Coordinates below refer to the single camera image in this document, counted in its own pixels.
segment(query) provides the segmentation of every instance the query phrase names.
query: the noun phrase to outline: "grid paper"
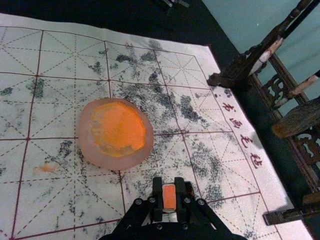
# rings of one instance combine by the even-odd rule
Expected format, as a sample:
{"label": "grid paper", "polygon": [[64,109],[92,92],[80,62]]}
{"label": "grid paper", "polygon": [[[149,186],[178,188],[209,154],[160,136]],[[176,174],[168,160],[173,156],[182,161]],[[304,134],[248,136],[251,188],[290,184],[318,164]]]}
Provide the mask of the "grid paper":
{"label": "grid paper", "polygon": [[[156,176],[191,181],[235,234],[300,239],[263,221],[274,203],[261,185],[279,179],[232,92],[207,85],[197,56],[145,41],[0,27],[0,240],[99,239]],[[150,156],[124,171],[88,163],[77,145],[82,109],[109,97],[134,103],[154,129]],[[36,171],[45,163],[56,170]]]}

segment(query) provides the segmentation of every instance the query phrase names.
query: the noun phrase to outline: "calligraphy brush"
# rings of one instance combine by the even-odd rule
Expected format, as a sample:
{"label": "calligraphy brush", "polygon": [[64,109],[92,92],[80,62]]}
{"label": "calligraphy brush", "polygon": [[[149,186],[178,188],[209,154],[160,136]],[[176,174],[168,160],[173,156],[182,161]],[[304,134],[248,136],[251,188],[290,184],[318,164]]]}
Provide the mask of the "calligraphy brush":
{"label": "calligraphy brush", "polygon": [[295,96],[301,94],[304,90],[306,90],[310,85],[312,85],[318,78],[320,77],[320,70],[313,74],[311,77],[304,80],[295,89],[288,92],[288,94],[280,99],[274,106],[274,109],[280,108],[282,105],[286,104],[289,100],[293,99]]}
{"label": "calligraphy brush", "polygon": [[320,124],[320,96],[291,109],[277,124],[273,133],[279,138],[287,138]]}

